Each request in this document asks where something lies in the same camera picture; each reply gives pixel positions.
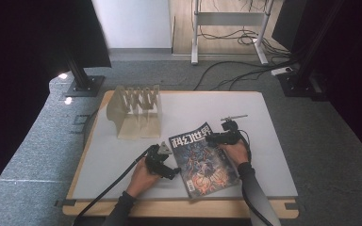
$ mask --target magazine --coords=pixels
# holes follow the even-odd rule
[[[238,175],[224,150],[207,145],[212,134],[205,122],[198,129],[170,137],[173,155],[188,191],[194,199],[239,183]]]

